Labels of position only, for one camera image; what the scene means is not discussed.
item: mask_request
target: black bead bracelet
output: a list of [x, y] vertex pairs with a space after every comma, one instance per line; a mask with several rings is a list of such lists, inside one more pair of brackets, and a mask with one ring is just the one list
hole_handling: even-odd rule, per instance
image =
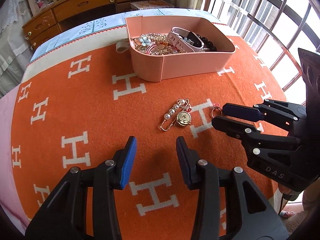
[[212, 41], [208, 41], [206, 37], [201, 37], [199, 34], [197, 34], [199, 39], [204, 43], [204, 47], [208, 48], [210, 52], [217, 52], [217, 47], [213, 45]]

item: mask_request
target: cardboard box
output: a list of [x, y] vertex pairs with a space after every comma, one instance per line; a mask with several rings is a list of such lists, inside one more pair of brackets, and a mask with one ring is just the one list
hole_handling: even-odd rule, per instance
[[133, 10], [145, 10], [145, 9], [159, 9], [159, 8], [174, 8], [174, 6], [162, 0], [153, 0], [153, 1], [132, 2], [131, 8]]
[[146, 55], [134, 48], [130, 40], [130, 53], [135, 74], [151, 82], [164, 79], [221, 71], [236, 51], [233, 43], [210, 21], [189, 16], [137, 16], [125, 19], [129, 38], [144, 33], [169, 33], [180, 27], [208, 38], [217, 52], [179, 53], [161, 56]]

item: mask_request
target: safety pin brooch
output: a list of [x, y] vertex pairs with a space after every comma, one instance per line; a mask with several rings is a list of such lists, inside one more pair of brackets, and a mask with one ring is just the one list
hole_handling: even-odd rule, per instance
[[[174, 115], [174, 113], [179, 109], [182, 108], [182, 110], [177, 114], [176, 118], [169, 124], [169, 126], [165, 129], [163, 127], [164, 123]], [[172, 108], [169, 109], [169, 111], [164, 115], [164, 120], [162, 124], [160, 125], [160, 129], [162, 131], [167, 131], [170, 129], [171, 126], [173, 126], [175, 123], [178, 123], [180, 126], [185, 127], [188, 124], [191, 124], [191, 115], [189, 112], [192, 110], [191, 105], [189, 103], [189, 99], [178, 99], [177, 103], [173, 105]]]

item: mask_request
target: white watch strap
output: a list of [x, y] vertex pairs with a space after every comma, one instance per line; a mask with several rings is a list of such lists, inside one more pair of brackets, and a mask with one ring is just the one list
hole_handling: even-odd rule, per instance
[[166, 38], [166, 41], [171, 43], [173, 46], [175, 46], [177, 49], [179, 49], [181, 52], [201, 52], [202, 48], [204, 47], [204, 44], [202, 42], [202, 46], [200, 48], [197, 48], [195, 46], [192, 46], [191, 44], [185, 42], [182, 37], [188, 36], [190, 31], [182, 29], [180, 27], [173, 27], [172, 32], [169, 32]]

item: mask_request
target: light blue tablecloth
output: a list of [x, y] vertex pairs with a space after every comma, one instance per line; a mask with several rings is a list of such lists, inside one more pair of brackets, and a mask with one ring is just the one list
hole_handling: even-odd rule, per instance
[[211, 22], [219, 23], [216, 17], [208, 13], [207, 11], [191, 10], [191, 9], [181, 9], [181, 8], [168, 8], [168, 9], [148, 9], [140, 11], [132, 11], [119, 13], [107, 17], [103, 17], [91, 22], [81, 24], [74, 27], [68, 31], [65, 31], [54, 38], [46, 41], [44, 44], [39, 46], [35, 51], [31, 61], [39, 58], [43, 54], [55, 49], [69, 41], [73, 41], [77, 38], [83, 37], [85, 35], [98, 32], [101, 30], [106, 30], [109, 28], [125, 25], [125, 18], [135, 17], [135, 16], [153, 16], [153, 15], [177, 15], [177, 16], [193, 16], [206, 18]]

